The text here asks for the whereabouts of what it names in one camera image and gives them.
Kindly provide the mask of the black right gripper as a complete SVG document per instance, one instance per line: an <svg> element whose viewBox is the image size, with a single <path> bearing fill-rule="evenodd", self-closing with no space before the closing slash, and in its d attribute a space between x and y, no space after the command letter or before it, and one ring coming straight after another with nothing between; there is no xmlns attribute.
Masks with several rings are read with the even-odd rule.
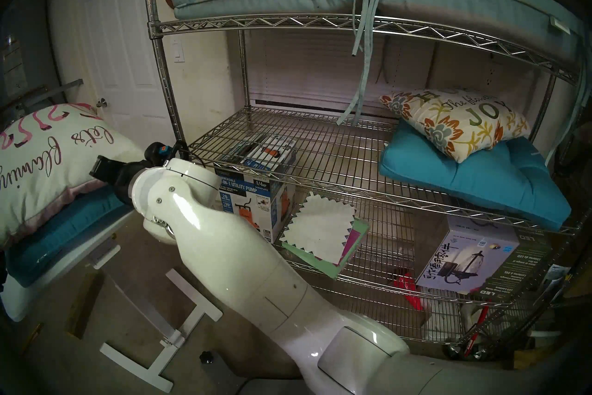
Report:
<svg viewBox="0 0 592 395"><path fill-rule="evenodd" d="M95 163L89 171L94 179L107 183L113 187L115 196L125 205L131 205L130 186L134 177L144 169L153 167L149 160L124 163L109 159L105 156L97 156Z"/></svg>

